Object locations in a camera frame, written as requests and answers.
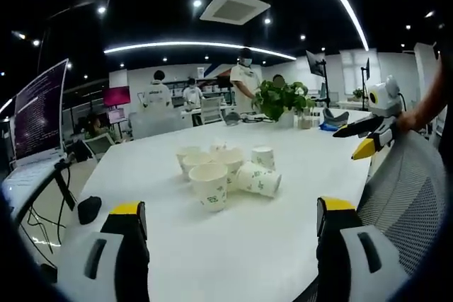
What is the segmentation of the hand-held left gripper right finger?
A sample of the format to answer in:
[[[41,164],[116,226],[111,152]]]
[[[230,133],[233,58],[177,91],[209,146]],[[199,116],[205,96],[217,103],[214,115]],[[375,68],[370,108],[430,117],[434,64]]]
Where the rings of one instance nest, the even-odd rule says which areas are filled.
[[[355,207],[317,199],[317,301],[388,301],[408,281],[393,243]]]

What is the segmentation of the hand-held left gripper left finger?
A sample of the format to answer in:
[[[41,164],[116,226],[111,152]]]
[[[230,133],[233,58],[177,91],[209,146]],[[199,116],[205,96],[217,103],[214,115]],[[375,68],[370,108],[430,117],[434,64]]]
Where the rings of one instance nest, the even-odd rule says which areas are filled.
[[[149,301],[145,203],[110,211],[99,231],[73,244],[57,270],[70,301]]]

